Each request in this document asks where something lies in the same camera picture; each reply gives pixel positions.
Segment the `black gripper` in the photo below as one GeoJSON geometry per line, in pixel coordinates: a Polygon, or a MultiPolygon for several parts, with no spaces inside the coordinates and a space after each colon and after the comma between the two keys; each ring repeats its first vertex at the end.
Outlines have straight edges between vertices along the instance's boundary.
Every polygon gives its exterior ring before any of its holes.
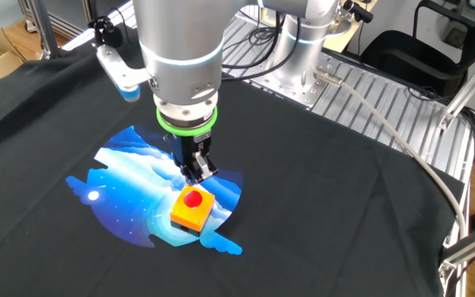
{"type": "Polygon", "coordinates": [[[209,160],[210,130],[196,136],[171,134],[170,145],[176,165],[195,165],[194,175],[187,166],[181,166],[181,174],[188,185],[203,182],[218,173],[216,166],[209,160]]]}

